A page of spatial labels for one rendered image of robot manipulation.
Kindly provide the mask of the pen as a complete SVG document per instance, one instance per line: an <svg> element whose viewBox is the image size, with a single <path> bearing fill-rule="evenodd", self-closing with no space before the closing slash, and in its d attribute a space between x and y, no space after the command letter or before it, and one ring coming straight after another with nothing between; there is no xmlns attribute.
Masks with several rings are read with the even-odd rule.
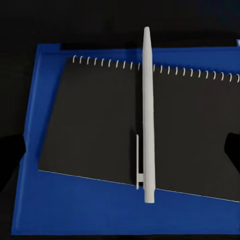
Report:
<svg viewBox="0 0 240 240"><path fill-rule="evenodd" d="M136 183L143 182L144 202L154 203L155 144L153 104L153 63L150 28L144 28L142 49L143 173L139 173L139 136L136 136Z"/></svg>

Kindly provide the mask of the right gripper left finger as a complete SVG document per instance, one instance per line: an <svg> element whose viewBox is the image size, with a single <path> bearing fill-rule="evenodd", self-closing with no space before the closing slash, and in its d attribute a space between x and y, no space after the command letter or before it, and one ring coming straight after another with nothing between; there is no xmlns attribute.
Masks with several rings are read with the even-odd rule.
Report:
<svg viewBox="0 0 240 240"><path fill-rule="evenodd" d="M21 133L0 138L0 192L26 153L24 136Z"/></svg>

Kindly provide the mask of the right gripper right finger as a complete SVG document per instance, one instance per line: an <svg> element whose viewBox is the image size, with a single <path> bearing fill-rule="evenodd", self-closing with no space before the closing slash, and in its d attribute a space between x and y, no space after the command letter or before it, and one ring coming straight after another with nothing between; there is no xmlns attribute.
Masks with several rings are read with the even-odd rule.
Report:
<svg viewBox="0 0 240 240"><path fill-rule="evenodd" d="M240 173L240 135L235 133L228 133L224 151Z"/></svg>

